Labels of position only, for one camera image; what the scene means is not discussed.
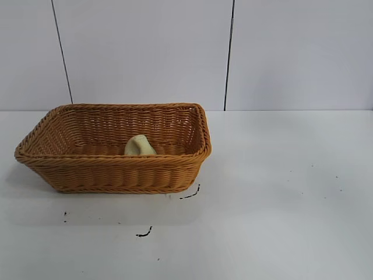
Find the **white wall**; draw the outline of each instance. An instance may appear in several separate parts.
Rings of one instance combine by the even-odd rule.
[[[372,107],[373,1],[236,0],[228,110]]]
[[[55,0],[75,103],[222,110],[231,0]]]
[[[0,50],[0,110],[70,102],[50,0],[0,1]]]

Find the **wicker basket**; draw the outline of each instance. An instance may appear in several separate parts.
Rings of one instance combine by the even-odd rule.
[[[137,134],[157,155],[124,155]],[[186,190],[210,153],[198,104],[73,104],[51,110],[15,157],[65,193],[158,194]]]

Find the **basket rim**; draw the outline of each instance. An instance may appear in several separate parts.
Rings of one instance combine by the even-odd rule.
[[[36,137],[39,135],[40,131],[42,131],[45,125],[55,118],[60,112],[69,109],[104,109],[106,108],[126,108],[128,110],[138,110],[138,109],[153,109],[154,107],[164,107],[164,108],[178,108],[178,107],[193,107],[198,111],[199,115],[199,130],[202,140],[201,148],[192,154],[184,154],[184,155],[144,155],[144,156],[127,156],[127,155],[32,155],[31,153],[27,153],[27,148],[33,143]],[[172,162],[200,162],[201,160],[205,160],[211,154],[212,148],[210,143],[210,135],[209,129],[207,126],[207,119],[204,109],[201,105],[197,103],[163,103],[163,104],[89,104],[89,103],[78,103],[78,104],[67,104],[62,105],[57,108],[50,110],[43,119],[34,127],[34,129],[21,141],[20,144],[16,147],[15,150],[15,158],[21,162],[40,162],[42,161],[44,164],[59,164],[59,162],[63,161],[77,161],[80,162],[84,160],[87,162],[92,163],[136,163],[140,161],[141,163],[145,163],[144,159],[148,159],[147,162],[149,164],[154,163],[156,161],[162,161],[162,163],[167,164],[167,161]]]

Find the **white tabletop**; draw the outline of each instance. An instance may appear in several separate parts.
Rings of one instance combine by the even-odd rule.
[[[13,158],[44,114],[0,112],[0,279],[373,279],[373,112],[209,112],[171,195],[55,192]]]

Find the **basket weave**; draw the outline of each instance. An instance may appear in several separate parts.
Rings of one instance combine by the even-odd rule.
[[[124,155],[137,134],[157,155]],[[210,153],[198,104],[72,104],[51,110],[15,157],[65,193],[157,194],[186,190]]]

